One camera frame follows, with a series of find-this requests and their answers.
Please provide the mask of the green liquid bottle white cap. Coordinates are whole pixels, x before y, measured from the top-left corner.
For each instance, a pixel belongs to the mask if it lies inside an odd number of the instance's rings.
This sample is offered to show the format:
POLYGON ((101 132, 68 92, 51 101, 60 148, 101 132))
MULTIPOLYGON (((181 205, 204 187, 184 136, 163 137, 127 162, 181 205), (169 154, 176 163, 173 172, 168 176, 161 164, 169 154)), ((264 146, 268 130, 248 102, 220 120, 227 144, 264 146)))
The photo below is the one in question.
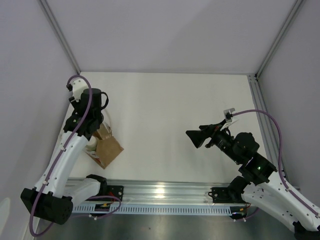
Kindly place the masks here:
POLYGON ((88 151, 96 151, 98 145, 98 140, 95 136, 92 136, 86 145, 88 151))

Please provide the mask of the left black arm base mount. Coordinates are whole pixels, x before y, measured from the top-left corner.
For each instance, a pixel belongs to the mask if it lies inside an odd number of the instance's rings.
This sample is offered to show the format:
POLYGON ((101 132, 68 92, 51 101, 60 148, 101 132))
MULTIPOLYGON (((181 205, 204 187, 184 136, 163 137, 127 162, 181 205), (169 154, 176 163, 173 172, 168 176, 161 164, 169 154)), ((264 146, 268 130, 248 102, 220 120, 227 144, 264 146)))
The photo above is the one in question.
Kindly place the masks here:
POLYGON ((105 177, 90 174, 86 176, 87 179, 93 179, 100 183, 99 190, 96 196, 114 196, 119 198, 120 200, 123 199, 123 193, 124 193, 124 186, 123 185, 110 185, 105 177))

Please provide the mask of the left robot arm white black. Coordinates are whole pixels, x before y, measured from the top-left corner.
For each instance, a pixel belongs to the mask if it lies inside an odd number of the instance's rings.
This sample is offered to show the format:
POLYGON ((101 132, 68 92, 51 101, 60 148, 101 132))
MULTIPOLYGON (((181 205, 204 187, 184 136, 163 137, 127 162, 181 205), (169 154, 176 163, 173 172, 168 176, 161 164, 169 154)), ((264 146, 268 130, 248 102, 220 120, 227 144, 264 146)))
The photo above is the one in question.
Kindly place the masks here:
POLYGON ((63 225, 75 206, 91 197, 98 201, 107 197, 106 178, 95 174, 88 175, 69 192, 65 190, 76 160, 104 120, 102 110, 108 104, 102 102, 103 94, 92 88, 85 89, 79 101, 69 98, 74 110, 65 122, 59 147, 40 180, 32 189, 24 188, 20 195, 31 215, 63 225))

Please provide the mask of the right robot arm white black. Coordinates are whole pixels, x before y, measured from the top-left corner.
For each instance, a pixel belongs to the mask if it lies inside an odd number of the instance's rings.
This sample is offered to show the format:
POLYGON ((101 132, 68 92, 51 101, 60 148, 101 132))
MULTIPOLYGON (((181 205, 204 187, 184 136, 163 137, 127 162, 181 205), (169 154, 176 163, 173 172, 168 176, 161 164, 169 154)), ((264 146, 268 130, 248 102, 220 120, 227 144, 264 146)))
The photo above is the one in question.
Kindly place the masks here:
POLYGON ((320 208, 288 182, 282 181, 277 168, 258 153, 259 144, 252 133, 232 136, 223 123, 201 125, 186 135, 196 148, 206 139, 206 148, 216 146, 240 166, 237 176, 227 187, 228 198, 236 203, 255 205, 285 225, 297 240, 320 238, 320 208))

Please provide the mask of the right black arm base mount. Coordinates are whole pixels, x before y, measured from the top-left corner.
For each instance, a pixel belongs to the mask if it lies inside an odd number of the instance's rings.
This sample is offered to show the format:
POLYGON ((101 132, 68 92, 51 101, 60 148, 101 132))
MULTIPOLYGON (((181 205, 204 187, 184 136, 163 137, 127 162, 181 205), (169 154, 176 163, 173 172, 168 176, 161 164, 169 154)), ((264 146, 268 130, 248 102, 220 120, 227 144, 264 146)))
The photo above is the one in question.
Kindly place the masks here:
POLYGON ((213 203, 219 204, 235 204, 242 203, 241 198, 228 187, 212 187, 208 192, 208 196, 212 198, 213 203))

